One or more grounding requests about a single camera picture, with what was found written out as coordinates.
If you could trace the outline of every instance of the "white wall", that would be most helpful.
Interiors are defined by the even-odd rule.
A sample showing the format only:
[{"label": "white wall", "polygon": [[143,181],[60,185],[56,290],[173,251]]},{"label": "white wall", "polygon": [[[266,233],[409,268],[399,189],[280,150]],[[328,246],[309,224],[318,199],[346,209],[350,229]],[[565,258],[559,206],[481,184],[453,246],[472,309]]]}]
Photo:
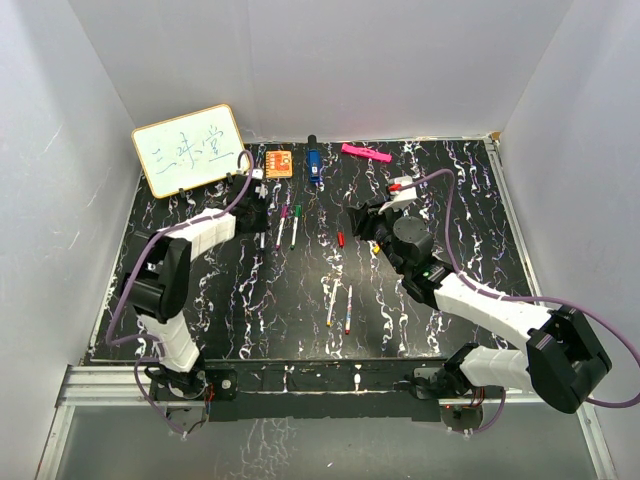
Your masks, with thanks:
[{"label": "white wall", "polygon": [[0,2],[0,465],[33,478],[94,325],[139,162],[68,3]]},{"label": "white wall", "polygon": [[136,125],[246,141],[502,130],[570,0],[70,0]]},{"label": "white wall", "polygon": [[[640,345],[640,4],[577,1],[503,135],[502,158],[542,289],[589,305]],[[610,401],[640,388],[610,336]],[[623,479],[638,478],[640,407],[598,409]]]}]

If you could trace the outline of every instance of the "green marker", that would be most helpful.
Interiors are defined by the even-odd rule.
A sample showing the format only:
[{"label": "green marker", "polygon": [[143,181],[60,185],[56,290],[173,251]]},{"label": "green marker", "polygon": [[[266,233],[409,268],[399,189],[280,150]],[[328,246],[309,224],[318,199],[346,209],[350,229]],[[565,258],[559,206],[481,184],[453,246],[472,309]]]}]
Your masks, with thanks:
[{"label": "green marker", "polygon": [[296,248],[296,232],[298,231],[298,218],[300,218],[300,214],[302,214],[302,207],[300,205],[296,205],[296,216],[293,217],[293,237],[291,238],[291,250]]}]

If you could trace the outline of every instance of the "yellow object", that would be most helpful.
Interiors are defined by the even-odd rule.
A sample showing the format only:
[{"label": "yellow object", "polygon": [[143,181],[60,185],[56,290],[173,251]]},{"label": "yellow object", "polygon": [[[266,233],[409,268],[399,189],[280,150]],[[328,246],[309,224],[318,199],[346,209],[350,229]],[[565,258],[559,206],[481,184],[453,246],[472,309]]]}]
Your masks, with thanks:
[{"label": "yellow object", "polygon": [[267,152],[267,178],[293,177],[293,161],[291,152]]}]

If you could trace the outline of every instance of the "black table surface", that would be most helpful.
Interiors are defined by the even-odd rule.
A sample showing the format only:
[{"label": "black table surface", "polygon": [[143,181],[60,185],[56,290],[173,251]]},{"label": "black table surface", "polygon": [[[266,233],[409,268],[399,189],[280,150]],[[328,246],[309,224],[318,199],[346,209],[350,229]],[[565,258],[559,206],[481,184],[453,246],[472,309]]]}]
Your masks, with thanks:
[{"label": "black table surface", "polygon": [[[346,207],[384,194],[388,179],[418,178],[439,168],[456,174],[452,210],[452,245],[460,265],[477,280],[509,294],[529,294],[514,237],[507,221],[485,144],[480,140],[389,141],[355,143],[391,153],[383,164],[340,153],[341,144],[319,145],[322,183],[308,180],[306,144],[248,145],[258,166],[270,150],[293,154],[293,178],[267,180],[273,202],[266,250],[254,235],[236,236],[213,248],[191,266],[189,298],[184,314],[189,330],[209,360],[367,359],[393,357],[446,358],[465,342],[506,347],[504,340],[471,322],[433,311],[414,302],[382,253],[351,236]],[[423,218],[435,237],[436,254],[444,252],[445,177],[418,187],[409,214]],[[155,199],[144,177],[136,193],[128,227],[112,279],[117,290],[122,259],[137,229],[159,229],[186,220],[224,197],[218,182],[186,192],[187,198]],[[280,212],[289,205],[282,246],[275,250]],[[293,206],[302,206],[296,248],[289,248]],[[339,248],[337,233],[346,245]],[[326,326],[334,279],[340,280],[334,322]],[[347,291],[353,286],[351,333],[345,335]],[[117,303],[108,299],[98,335],[85,364],[130,363],[154,352],[149,342],[121,347],[105,344],[107,324]],[[116,328],[116,336],[141,332],[132,308]]]}]

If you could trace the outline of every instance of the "white pen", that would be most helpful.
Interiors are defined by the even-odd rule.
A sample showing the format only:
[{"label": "white pen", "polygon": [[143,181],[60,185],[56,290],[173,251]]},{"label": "white pen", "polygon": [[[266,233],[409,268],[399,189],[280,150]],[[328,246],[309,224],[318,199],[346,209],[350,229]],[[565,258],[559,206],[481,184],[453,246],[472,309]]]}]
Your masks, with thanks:
[{"label": "white pen", "polygon": [[282,240],[282,228],[284,227],[284,219],[287,218],[287,209],[285,205],[282,207],[282,213],[280,214],[280,226],[278,227],[278,240],[276,240],[276,250],[280,248],[280,241]]},{"label": "white pen", "polygon": [[331,314],[333,313],[333,305],[336,303],[336,292],[338,290],[339,280],[336,278],[333,281],[333,292],[331,293],[331,303],[329,304],[329,313],[327,313],[327,327],[331,326]]},{"label": "white pen", "polygon": [[349,335],[351,331],[351,297],[353,295],[353,286],[349,285],[349,298],[347,300],[347,321],[345,322],[344,333]]},{"label": "white pen", "polygon": [[300,205],[296,205],[296,216],[293,217],[293,236],[291,237],[291,246],[289,247],[291,250],[296,248],[296,232],[298,231],[298,218],[302,213],[302,207]]}]

